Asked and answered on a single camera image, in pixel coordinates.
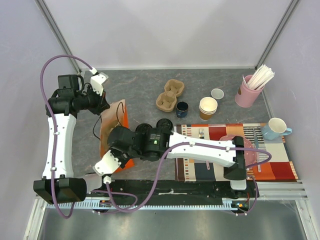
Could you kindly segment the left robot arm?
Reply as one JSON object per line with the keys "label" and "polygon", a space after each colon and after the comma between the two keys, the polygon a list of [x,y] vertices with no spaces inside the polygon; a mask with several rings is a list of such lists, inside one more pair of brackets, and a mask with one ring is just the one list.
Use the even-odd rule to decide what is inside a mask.
{"label": "left robot arm", "polygon": [[78,113],[88,110],[100,115],[110,108],[106,101],[104,73],[96,73],[89,82],[82,76],[58,76],[58,89],[48,99],[46,110],[49,142],[45,169],[33,182],[34,192],[49,204],[82,202],[89,192],[85,178],[75,178],[72,168],[72,141]]}

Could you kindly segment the orange paper bag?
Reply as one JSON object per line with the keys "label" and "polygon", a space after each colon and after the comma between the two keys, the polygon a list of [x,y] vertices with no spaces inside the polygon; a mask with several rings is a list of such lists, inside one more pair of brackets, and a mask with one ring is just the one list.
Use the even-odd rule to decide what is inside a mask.
{"label": "orange paper bag", "polygon": [[117,126],[129,127],[128,111],[126,107],[126,100],[122,99],[113,102],[110,108],[101,113],[101,126],[100,126],[100,157],[109,150],[107,144],[108,137],[111,131]]}

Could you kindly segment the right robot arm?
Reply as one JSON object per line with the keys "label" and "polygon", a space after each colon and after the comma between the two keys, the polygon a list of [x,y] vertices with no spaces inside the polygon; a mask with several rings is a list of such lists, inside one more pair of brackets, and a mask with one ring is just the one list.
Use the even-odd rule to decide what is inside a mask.
{"label": "right robot arm", "polygon": [[117,126],[109,134],[107,144],[121,167],[129,159],[155,162],[160,158],[188,158],[223,167],[223,177],[230,181],[229,191],[235,197],[247,191],[244,139],[206,140],[173,132],[168,128],[148,127],[131,131]]}

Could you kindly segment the black plastic coffee lid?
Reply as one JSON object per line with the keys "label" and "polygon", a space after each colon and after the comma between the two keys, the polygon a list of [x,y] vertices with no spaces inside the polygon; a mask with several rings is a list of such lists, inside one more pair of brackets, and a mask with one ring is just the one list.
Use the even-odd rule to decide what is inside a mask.
{"label": "black plastic coffee lid", "polygon": [[141,124],[139,124],[137,127],[136,127],[136,129],[135,129],[135,131],[136,132],[145,132],[145,131],[147,131],[148,129],[152,129],[153,127],[150,125],[150,124],[148,124],[148,123],[141,123]]}

